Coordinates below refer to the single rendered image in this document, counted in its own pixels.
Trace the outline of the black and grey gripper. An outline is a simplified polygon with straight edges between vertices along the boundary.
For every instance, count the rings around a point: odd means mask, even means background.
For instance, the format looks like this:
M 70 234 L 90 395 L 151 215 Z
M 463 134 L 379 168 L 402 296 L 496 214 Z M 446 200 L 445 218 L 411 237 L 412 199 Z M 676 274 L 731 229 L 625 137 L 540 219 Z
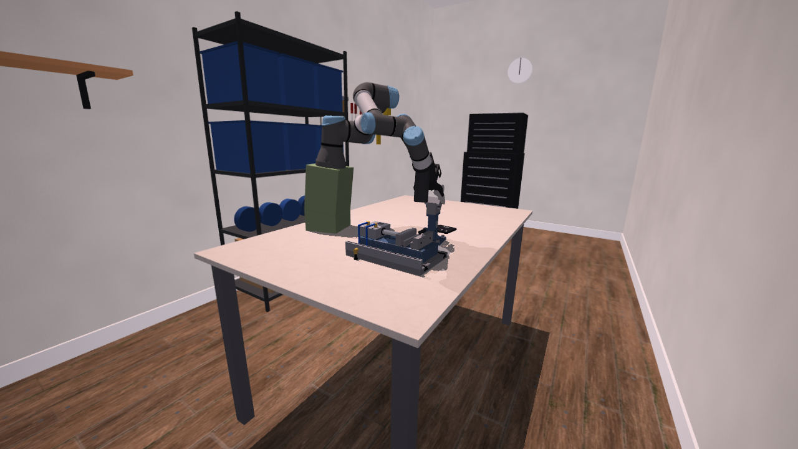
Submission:
M 411 163 L 411 165 L 413 166 L 413 163 Z M 444 196 L 445 187 L 444 187 L 443 184 L 440 185 L 440 184 L 437 183 L 437 177 L 439 176 L 439 178 L 441 178 L 441 173 L 439 173 L 439 169 L 441 171 L 440 164 L 435 164 L 435 162 L 433 161 L 433 162 L 431 162 L 430 166 L 428 166 L 428 168 L 425 168 L 425 170 L 416 170 L 416 168 L 414 166 L 413 166 L 413 169 L 415 171 L 417 171 L 417 173 L 424 173 L 425 171 L 430 171 L 430 190 L 434 190 L 433 193 L 438 197 L 439 201 L 441 201 L 441 204 L 444 205 L 445 204 L 445 196 Z

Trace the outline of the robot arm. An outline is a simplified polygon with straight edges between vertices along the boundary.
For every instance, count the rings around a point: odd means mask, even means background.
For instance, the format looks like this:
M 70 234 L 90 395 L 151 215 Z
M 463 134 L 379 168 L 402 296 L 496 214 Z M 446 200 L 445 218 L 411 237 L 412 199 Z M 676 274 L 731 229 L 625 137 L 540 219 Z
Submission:
M 421 127 L 416 126 L 407 114 L 396 117 L 383 115 L 387 108 L 394 109 L 399 102 L 396 88 L 364 82 L 355 88 L 353 100 L 362 113 L 355 120 L 345 120 L 341 116 L 323 117 L 321 150 L 315 165 L 346 168 L 343 142 L 371 144 L 376 135 L 384 135 L 403 140 L 416 170 L 425 170 L 430 166 L 430 151 Z M 430 171 L 416 171 L 414 201 L 427 203 L 429 190 Z

